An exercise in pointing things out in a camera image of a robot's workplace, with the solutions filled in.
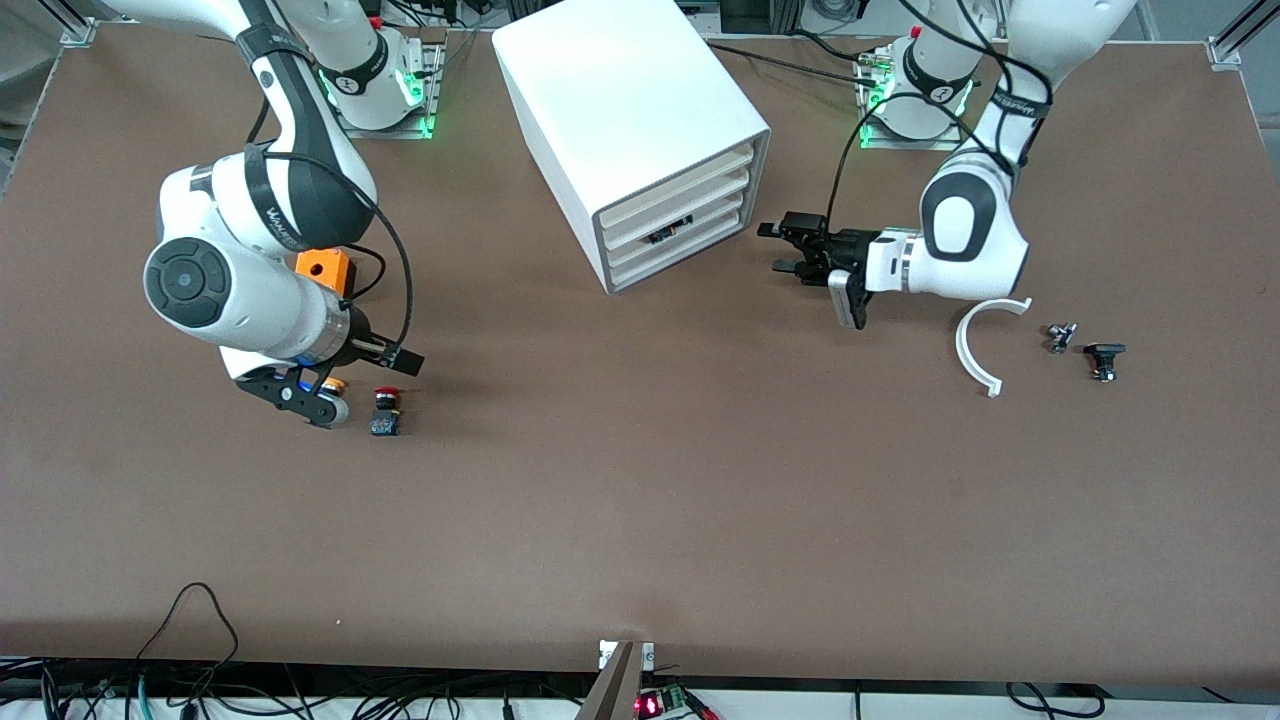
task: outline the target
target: white robot link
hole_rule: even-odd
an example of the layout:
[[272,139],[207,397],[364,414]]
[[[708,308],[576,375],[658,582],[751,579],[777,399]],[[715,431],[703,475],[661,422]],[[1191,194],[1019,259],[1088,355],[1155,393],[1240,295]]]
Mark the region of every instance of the white robot link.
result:
[[[155,311],[220,346],[239,388],[316,425],[347,415],[340,398],[320,392],[334,366],[366,360],[416,375],[422,357],[401,348],[403,337],[374,333],[357,307],[284,263],[293,252],[361,238],[374,213],[355,188],[376,202],[374,179],[291,24],[337,88],[343,117],[367,129],[392,126],[415,108],[399,87],[408,67],[404,38],[375,31],[353,0],[110,3],[143,23],[233,41],[280,122],[280,136],[269,143],[165,178],[160,242],[143,270]],[[303,369],[315,373],[311,382]]]
[[[868,118],[911,140],[933,138],[954,124],[940,106],[956,110],[982,54],[992,53],[987,35],[995,13],[989,0],[932,0],[925,17],[911,0],[900,1],[927,20],[925,27],[914,40],[892,44],[893,87],[879,102],[882,113]],[[805,259],[778,261],[774,269],[804,284],[827,286],[841,324],[859,329],[877,292],[932,292],[959,300],[1011,295],[1028,249],[1009,208],[1018,174],[1053,91],[1102,49],[1134,3],[1012,0],[1002,77],[973,137],[924,188],[920,228],[832,233],[827,217],[787,213],[780,223],[762,224],[759,234],[786,240]]]

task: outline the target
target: white storage box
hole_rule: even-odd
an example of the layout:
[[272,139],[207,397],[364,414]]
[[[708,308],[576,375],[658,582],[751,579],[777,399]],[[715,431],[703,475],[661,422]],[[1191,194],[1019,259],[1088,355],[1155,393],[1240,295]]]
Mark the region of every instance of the white storage box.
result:
[[493,45],[605,292],[748,225],[769,127],[672,0],[563,0]]

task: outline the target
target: c-shaped white piece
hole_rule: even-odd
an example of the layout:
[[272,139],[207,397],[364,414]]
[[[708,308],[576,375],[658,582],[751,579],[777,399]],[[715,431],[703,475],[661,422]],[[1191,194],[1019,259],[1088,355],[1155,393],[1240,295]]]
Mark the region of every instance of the c-shaped white piece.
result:
[[1002,380],[996,375],[992,375],[987,370],[983,370],[982,365],[979,365],[978,361],[973,359],[973,351],[969,350],[969,320],[972,320],[974,315],[982,313],[983,310],[996,309],[996,310],[1005,310],[1015,315],[1021,315],[1030,306],[1032,306],[1030,297],[1028,297],[1021,302],[1016,300],[1010,300],[1007,297],[997,297],[996,300],[984,300],[970,307],[969,311],[965,313],[964,318],[960,320],[960,325],[956,328],[956,355],[960,356],[960,364],[964,365],[964,369],[968,370],[970,375],[973,375],[973,379],[987,386],[987,397],[996,397],[997,395],[1000,395],[1000,387],[1002,384]]

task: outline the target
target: brown table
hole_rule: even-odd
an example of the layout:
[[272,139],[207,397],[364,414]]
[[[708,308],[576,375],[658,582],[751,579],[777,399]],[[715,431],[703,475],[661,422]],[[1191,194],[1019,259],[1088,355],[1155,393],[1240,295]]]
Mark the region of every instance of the brown table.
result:
[[[819,211],[847,87],[726,64],[773,127],[755,220]],[[1014,201],[1034,305],[973,328],[998,400],[960,302],[842,329],[780,241],[604,296],[481,37],[435,140],[358,143],[426,369],[349,368],[357,421],[308,428],[140,282],[160,181],[257,102],[232,46],[145,27],[58,69],[0,205],[0,652],[132,656],[201,579],[252,660],[586,670],[631,637],[689,674],[1280,687],[1280,192],[1202,47],[1062,87]],[[915,224],[940,159],[855,152],[836,223]],[[399,301],[393,272],[369,313]],[[1117,383],[1046,352],[1068,320],[1129,343]],[[407,437],[362,428],[383,382]],[[156,653],[224,643],[193,601]]]

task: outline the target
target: blue cable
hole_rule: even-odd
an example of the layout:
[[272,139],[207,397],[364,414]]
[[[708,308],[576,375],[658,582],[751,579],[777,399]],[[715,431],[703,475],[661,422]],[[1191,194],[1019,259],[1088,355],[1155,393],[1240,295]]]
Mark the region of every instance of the blue cable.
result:
[[151,717],[151,706],[147,703],[147,683],[142,675],[138,675],[138,703],[142,706],[142,720],[155,720]]

